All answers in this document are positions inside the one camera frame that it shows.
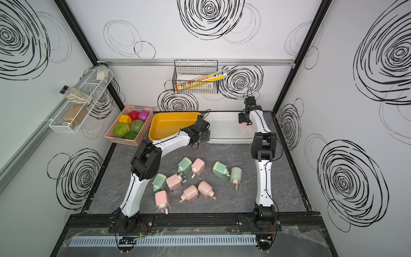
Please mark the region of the white plastic storage box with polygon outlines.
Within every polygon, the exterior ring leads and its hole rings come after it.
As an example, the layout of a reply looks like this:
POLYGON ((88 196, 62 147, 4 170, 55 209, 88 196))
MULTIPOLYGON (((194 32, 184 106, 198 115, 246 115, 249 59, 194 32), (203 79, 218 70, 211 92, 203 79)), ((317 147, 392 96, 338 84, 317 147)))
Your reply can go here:
POLYGON ((210 124, 209 143, 251 144, 257 132, 255 127, 239 123, 238 112, 210 112, 205 120, 210 124))

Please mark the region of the yellow plastic storage box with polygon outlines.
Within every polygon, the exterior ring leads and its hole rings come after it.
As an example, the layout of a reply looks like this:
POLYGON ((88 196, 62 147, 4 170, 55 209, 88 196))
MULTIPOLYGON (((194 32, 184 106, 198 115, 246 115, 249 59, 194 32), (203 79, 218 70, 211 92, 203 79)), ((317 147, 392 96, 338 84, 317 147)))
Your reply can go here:
POLYGON ((151 141, 175 135, 180 129, 193 125, 199 112, 161 112, 153 117, 148 138, 151 141))

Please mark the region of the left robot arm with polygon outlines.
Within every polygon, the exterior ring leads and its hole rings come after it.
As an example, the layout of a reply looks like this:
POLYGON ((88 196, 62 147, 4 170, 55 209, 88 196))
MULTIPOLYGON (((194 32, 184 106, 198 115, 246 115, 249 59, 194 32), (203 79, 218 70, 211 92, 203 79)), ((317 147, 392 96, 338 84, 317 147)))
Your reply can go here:
POLYGON ((145 139, 131 159, 131 180, 126 196, 116 210, 114 232, 132 232, 138 224, 140 202, 148 182, 158 174, 161 158, 181 147, 194 145, 207 135, 210 124, 199 115, 196 122, 181 128, 176 134, 164 139, 145 139))

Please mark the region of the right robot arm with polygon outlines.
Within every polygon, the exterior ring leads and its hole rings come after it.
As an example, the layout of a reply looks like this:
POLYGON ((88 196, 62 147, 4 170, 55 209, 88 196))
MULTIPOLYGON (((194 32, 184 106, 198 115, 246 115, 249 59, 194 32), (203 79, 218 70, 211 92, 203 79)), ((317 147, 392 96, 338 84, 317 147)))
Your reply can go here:
POLYGON ((253 96, 245 98, 245 108, 239 114, 239 122, 245 127, 256 129, 251 145, 251 156, 257 170, 257 195, 253 210, 253 223, 258 229, 265 229, 276 223, 278 216, 271 189, 271 168, 276 155, 277 138, 270 130, 262 107, 253 96))

